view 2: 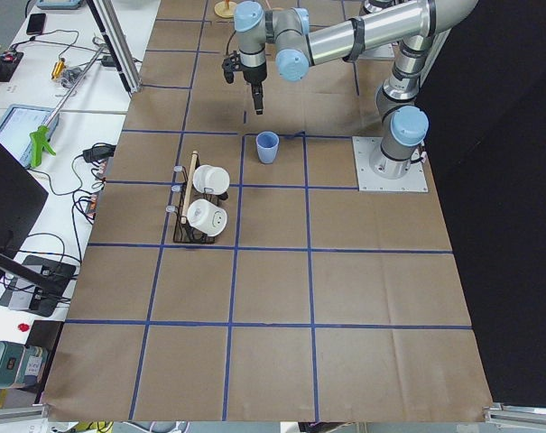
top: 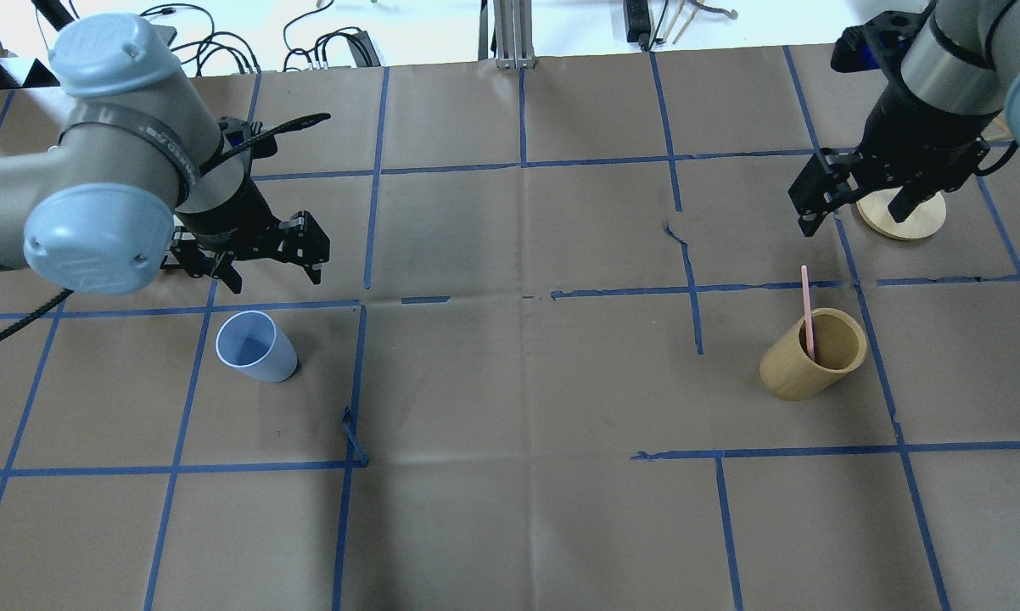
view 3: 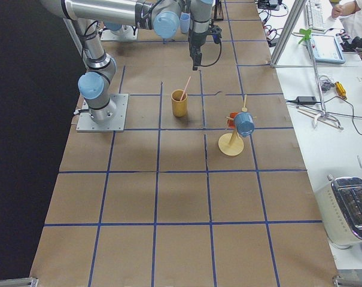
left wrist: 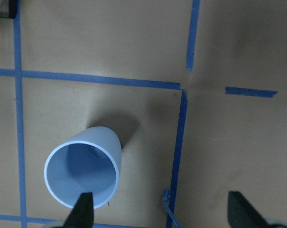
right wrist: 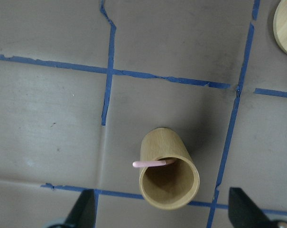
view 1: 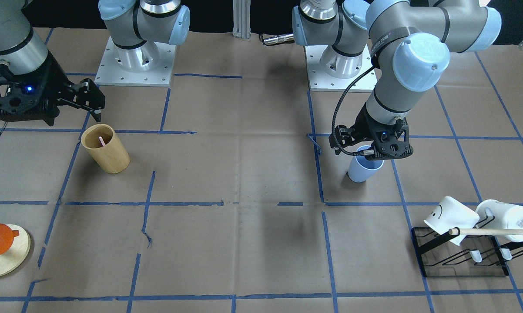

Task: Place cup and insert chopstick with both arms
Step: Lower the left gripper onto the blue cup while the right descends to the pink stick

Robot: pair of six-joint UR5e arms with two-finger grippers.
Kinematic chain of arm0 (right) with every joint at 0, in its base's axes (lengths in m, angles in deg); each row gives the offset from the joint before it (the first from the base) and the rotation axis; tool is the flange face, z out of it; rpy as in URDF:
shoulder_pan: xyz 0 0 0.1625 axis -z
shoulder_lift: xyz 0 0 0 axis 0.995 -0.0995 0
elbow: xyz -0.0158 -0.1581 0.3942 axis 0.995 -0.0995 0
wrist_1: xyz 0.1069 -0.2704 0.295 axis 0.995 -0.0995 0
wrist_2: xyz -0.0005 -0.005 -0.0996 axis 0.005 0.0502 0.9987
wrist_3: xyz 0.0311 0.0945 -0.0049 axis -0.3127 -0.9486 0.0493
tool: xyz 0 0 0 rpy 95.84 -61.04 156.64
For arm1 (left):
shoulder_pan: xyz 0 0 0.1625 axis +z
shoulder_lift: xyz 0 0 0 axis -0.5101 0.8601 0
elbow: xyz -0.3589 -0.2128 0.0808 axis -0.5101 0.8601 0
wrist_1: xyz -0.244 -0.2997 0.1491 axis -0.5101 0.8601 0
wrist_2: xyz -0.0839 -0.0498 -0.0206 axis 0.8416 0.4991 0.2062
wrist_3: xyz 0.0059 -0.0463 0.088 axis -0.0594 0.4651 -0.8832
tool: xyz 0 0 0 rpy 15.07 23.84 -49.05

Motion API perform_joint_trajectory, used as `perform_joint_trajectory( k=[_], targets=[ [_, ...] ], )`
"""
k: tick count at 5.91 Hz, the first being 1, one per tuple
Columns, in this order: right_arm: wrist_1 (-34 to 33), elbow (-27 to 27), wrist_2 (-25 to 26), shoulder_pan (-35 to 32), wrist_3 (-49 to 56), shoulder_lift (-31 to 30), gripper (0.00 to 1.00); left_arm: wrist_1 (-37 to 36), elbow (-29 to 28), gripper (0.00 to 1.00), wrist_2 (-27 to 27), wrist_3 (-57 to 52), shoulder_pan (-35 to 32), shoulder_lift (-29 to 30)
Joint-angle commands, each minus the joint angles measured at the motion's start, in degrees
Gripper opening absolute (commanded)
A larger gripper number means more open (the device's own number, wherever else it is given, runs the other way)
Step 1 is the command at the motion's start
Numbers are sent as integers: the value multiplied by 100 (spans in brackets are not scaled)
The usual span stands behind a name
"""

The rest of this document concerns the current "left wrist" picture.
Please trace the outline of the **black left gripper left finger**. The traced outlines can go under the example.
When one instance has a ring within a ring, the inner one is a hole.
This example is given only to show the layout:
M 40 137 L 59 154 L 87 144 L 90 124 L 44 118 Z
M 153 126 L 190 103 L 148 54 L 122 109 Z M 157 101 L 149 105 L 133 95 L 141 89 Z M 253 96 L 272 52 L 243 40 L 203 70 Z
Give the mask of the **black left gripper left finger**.
M 63 223 L 63 228 L 92 228 L 94 223 L 93 193 L 82 193 Z

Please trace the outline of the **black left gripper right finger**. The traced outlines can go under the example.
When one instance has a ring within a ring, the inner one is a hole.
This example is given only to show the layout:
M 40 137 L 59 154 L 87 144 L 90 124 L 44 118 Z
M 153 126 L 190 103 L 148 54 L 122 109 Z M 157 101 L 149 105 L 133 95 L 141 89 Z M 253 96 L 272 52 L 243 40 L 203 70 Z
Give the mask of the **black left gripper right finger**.
M 270 228 L 270 224 L 239 191 L 228 193 L 227 219 L 231 228 Z

